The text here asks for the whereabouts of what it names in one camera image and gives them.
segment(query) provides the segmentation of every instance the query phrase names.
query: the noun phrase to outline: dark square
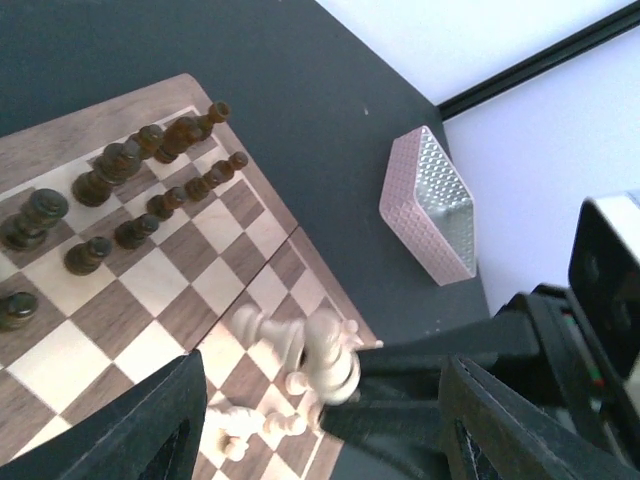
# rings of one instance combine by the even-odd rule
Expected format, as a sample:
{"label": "dark square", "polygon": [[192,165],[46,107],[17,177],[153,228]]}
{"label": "dark square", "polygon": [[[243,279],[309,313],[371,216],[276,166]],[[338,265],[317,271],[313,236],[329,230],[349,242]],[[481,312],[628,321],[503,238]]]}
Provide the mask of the dark square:
{"label": "dark square", "polygon": [[222,253],[222,258],[245,285],[248,285],[267,263],[260,250],[246,233],[240,235]]}
{"label": "dark square", "polygon": [[140,171],[123,185],[117,187],[114,192],[122,203],[127,203],[142,192],[153,187],[156,183],[159,183],[158,177],[156,177],[156,174],[151,171],[145,162],[142,162]]}
{"label": "dark square", "polygon": [[[184,187],[184,185],[189,180],[199,176],[200,176],[200,172],[198,172],[198,169],[194,167],[193,164],[189,163],[188,165],[184,166],[173,175],[165,178],[162,181],[162,183],[165,187],[167,187],[167,189],[170,189],[176,186]],[[215,194],[213,190],[211,190],[209,192],[209,195],[207,195],[204,200],[200,200],[199,202],[193,202],[191,200],[187,200],[187,202],[182,206],[182,209],[190,218],[193,218],[196,215],[198,215],[201,211],[203,211],[205,208],[207,208],[209,205],[211,205],[216,198],[218,198],[218,196]]]}
{"label": "dark square", "polygon": [[115,359],[153,320],[119,281],[83,305],[71,320],[104,353]]}
{"label": "dark square", "polygon": [[305,319],[307,316],[304,314],[302,307],[298,305],[298,302],[290,294],[287,294],[280,306],[273,312],[271,318],[277,322],[290,322],[296,318]]}
{"label": "dark square", "polygon": [[[9,217],[17,214],[20,211],[20,206],[29,199],[29,196],[34,191],[35,188],[29,188],[0,202],[0,222],[7,221]],[[0,244],[0,250],[13,262],[15,266],[18,268],[24,268],[51,249],[57,247],[66,240],[69,240],[72,236],[73,230],[71,230],[71,227],[69,227],[67,222],[62,219],[53,228],[47,231],[46,240],[35,250],[19,252],[11,250],[4,244]]]}
{"label": "dark square", "polygon": [[196,465],[193,468],[192,480],[211,480],[218,469],[205,457],[198,452],[196,457]]}
{"label": "dark square", "polygon": [[209,153],[217,146],[218,144],[213,139],[213,137],[209,136],[202,142],[198,142],[194,146],[190,147],[189,150],[187,150],[187,156],[191,159],[191,161],[194,161],[199,159],[205,153]]}
{"label": "dark square", "polygon": [[302,435],[285,436],[278,445],[276,453],[296,475],[301,477],[318,441],[315,433],[307,428]]}
{"label": "dark square", "polygon": [[5,367],[11,365],[65,321],[64,314],[20,272],[0,283],[0,298],[17,292],[35,295],[38,298],[38,310],[25,327],[0,334],[0,363]]}
{"label": "dark square", "polygon": [[0,372],[0,465],[11,460],[54,416],[7,371]]}
{"label": "dark square", "polygon": [[77,425],[131,387],[133,382],[112,364],[62,412],[62,417],[71,425]]}
{"label": "dark square", "polygon": [[306,267],[289,242],[284,242],[276,253],[273,254],[269,265],[278,274],[282,283],[291,290],[296,284]]}
{"label": "dark square", "polygon": [[273,456],[273,450],[264,443],[260,435],[251,435],[247,442],[249,448],[240,462],[225,460],[220,469],[229,480],[259,479],[267,469]]}
{"label": "dark square", "polygon": [[160,314],[158,321],[187,351],[213,328],[218,316],[193,287],[188,286]]}
{"label": "dark square", "polygon": [[129,270],[155,248],[155,244],[150,238],[135,250],[125,250],[118,246],[114,240],[115,229],[120,224],[132,219],[133,217],[129,212],[127,212],[124,207],[120,207],[80,234],[83,240],[101,236],[110,238],[113,241],[113,251],[105,259],[104,263],[116,276],[120,276]]}
{"label": "dark square", "polygon": [[271,383],[247,354],[240,359],[220,391],[233,405],[256,408]]}
{"label": "dark square", "polygon": [[242,228],[247,228],[264,212],[264,207],[244,180],[220,195],[220,200]]}
{"label": "dark square", "polygon": [[191,222],[162,242],[160,249],[190,282],[198,278],[218,257],[211,244]]}

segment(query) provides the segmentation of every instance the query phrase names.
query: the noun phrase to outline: white wall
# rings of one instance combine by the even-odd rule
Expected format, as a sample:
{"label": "white wall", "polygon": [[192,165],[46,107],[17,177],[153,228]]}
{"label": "white wall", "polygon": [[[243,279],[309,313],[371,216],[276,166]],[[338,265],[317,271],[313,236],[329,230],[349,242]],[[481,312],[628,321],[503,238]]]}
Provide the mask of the white wall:
{"label": "white wall", "polygon": [[640,28],[445,129],[475,197],[492,313],[540,282],[566,285],[584,197],[640,188]]}
{"label": "white wall", "polygon": [[438,104],[632,0],[317,1]]}

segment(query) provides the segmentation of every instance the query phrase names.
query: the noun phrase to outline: dark chess piece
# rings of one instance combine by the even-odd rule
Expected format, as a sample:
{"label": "dark chess piece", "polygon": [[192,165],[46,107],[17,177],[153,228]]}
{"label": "dark chess piece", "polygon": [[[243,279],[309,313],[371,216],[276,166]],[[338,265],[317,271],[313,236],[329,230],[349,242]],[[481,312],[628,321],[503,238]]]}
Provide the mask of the dark chess piece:
{"label": "dark chess piece", "polygon": [[135,250],[144,244],[149,235],[158,230],[158,218],[145,213],[134,220],[128,220],[115,231],[116,243],[126,250]]}
{"label": "dark chess piece", "polygon": [[198,127],[202,130],[202,136],[199,138],[199,141],[206,140],[210,137],[211,132],[213,132],[214,125],[216,123],[226,122],[230,115],[231,107],[229,107],[225,102],[218,101],[214,102],[214,104],[209,107],[209,111],[206,115],[196,117]]}
{"label": "dark chess piece", "polygon": [[140,170],[140,146],[129,138],[107,145],[93,162],[93,170],[83,173],[71,186],[76,200],[87,207],[99,207],[109,200],[113,189]]}
{"label": "dark chess piece", "polygon": [[158,147],[162,145],[164,132],[158,125],[147,125],[129,138],[140,147],[140,160],[146,160],[153,157]]}
{"label": "dark chess piece", "polygon": [[111,240],[93,237],[88,242],[72,247],[64,256],[64,266],[74,275],[89,275],[100,267],[111,249]]}
{"label": "dark chess piece", "polygon": [[158,217],[159,220],[168,220],[173,216],[173,211],[184,205],[187,194],[182,187],[173,187],[162,195],[156,195],[147,202],[147,212]]}
{"label": "dark chess piece", "polygon": [[162,145],[153,155],[160,163],[171,163],[202,137],[202,130],[193,117],[180,117],[164,132]]}
{"label": "dark chess piece", "polygon": [[36,190],[22,204],[20,213],[0,225],[0,241],[12,250],[34,250],[67,212],[69,203],[58,192],[49,188]]}
{"label": "dark chess piece", "polygon": [[0,300],[0,330],[12,331],[26,326],[38,310],[38,299],[18,292]]}
{"label": "dark chess piece", "polygon": [[192,178],[185,184],[187,195],[194,202],[204,200],[211,190],[231,180],[236,171],[248,164],[249,157],[243,152],[236,152],[228,160],[216,162],[202,177]]}

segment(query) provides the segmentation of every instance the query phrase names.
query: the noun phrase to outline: textured basket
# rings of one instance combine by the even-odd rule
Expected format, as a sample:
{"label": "textured basket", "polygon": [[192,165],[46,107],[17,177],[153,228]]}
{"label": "textured basket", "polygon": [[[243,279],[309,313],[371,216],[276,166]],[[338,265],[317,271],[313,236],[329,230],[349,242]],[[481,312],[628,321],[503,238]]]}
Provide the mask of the textured basket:
{"label": "textured basket", "polygon": [[476,275],[473,197],[427,127],[393,142],[380,214],[438,285]]}

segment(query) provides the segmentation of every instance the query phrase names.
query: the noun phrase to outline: wooden chessboard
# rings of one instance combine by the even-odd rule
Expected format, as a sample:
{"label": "wooden chessboard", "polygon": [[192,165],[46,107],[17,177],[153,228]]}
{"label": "wooden chessboard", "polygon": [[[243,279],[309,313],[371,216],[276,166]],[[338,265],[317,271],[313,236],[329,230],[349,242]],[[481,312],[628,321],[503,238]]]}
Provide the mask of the wooden chessboard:
{"label": "wooden chessboard", "polygon": [[[144,213],[153,195],[245,151],[228,125],[170,165],[150,159],[98,208],[70,194],[105,145],[141,126],[166,127],[205,112],[211,100],[188,75],[152,85],[0,139],[0,219],[37,188],[70,204],[45,244],[28,253],[0,251],[0,297],[35,294],[40,307],[24,329],[0,335],[0,464],[61,434],[176,356],[202,352],[210,404],[275,409],[303,416],[311,393],[292,397],[281,364],[259,343],[245,350],[229,333],[238,306],[253,302],[274,318],[319,306],[360,323],[375,338],[296,220],[251,158],[199,203],[176,211],[135,250],[114,247],[88,277],[69,274],[64,253]],[[327,479],[340,444],[310,429],[299,437],[253,435],[245,459],[220,455],[220,432],[205,423],[198,480]]]}

